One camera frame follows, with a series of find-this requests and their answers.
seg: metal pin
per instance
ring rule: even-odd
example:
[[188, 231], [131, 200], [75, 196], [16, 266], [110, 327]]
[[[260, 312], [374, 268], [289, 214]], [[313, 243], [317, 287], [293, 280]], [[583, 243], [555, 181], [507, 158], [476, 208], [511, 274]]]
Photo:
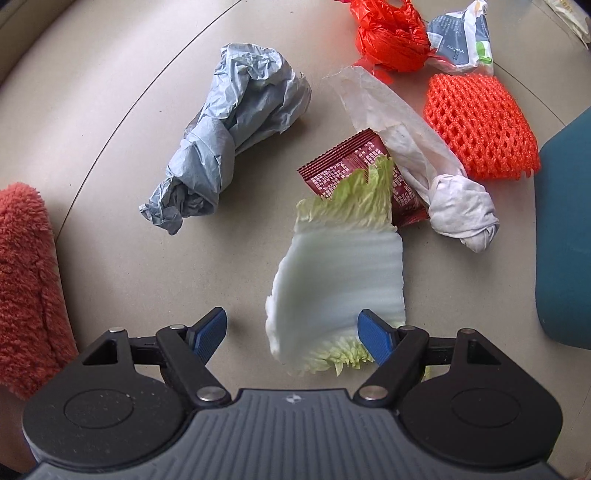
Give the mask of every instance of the metal pin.
[[383, 400], [388, 396], [388, 390], [379, 385], [366, 385], [359, 390], [359, 396], [364, 400]]
[[202, 387], [197, 390], [197, 398], [203, 401], [218, 401], [226, 396], [226, 391], [223, 388], [215, 387]]

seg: teal chair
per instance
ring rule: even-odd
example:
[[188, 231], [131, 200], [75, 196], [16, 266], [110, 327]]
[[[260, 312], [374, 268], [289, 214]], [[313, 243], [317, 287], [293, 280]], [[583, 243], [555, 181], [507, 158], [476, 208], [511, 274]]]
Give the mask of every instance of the teal chair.
[[591, 108], [540, 151], [535, 302], [548, 336], [591, 349]]

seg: orange plastic bag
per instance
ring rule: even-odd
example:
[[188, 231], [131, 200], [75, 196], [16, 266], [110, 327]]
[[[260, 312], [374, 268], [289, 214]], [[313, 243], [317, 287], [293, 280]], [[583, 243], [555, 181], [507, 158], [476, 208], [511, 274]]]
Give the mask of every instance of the orange plastic bag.
[[351, 0], [359, 23], [355, 44], [365, 60], [398, 72], [420, 70], [431, 53], [423, 19], [410, 0], [400, 8], [384, 0]]

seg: pink fuzzy cloth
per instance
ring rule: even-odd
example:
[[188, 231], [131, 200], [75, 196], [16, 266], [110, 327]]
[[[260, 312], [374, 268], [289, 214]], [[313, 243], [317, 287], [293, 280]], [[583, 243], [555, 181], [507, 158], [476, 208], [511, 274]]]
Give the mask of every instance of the pink fuzzy cloth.
[[43, 199], [0, 190], [0, 384], [26, 400], [77, 355]]

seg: beige floor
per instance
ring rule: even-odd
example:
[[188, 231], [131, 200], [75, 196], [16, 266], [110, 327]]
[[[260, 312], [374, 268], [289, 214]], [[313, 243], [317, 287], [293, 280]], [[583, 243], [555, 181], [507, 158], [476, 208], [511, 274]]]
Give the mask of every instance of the beige floor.
[[[466, 3], [415, 0], [425, 19]], [[541, 146], [591, 106], [591, 55], [541, 0], [490, 4], [496, 73]], [[322, 78], [358, 58], [354, 35], [347, 6], [331, 0], [77, 0], [37, 41], [0, 87], [0, 188], [24, 181], [45, 198], [81, 346], [112, 325], [150, 335], [220, 305], [230, 326], [210, 368], [232, 392], [355, 389], [368, 375], [289, 377], [264, 333], [294, 205], [311, 195], [296, 168], [353, 133]], [[307, 75], [312, 103], [285, 134], [238, 158], [217, 214], [169, 237], [137, 207], [163, 178], [231, 41], [282, 52]], [[395, 90], [420, 109], [432, 73], [402, 76]], [[538, 324], [533, 182], [487, 188], [501, 230], [485, 253], [427, 224], [402, 231], [408, 321], [439, 336], [473, 326], [545, 385], [564, 412], [551, 461], [579, 475], [591, 460], [591, 352], [554, 343]]]

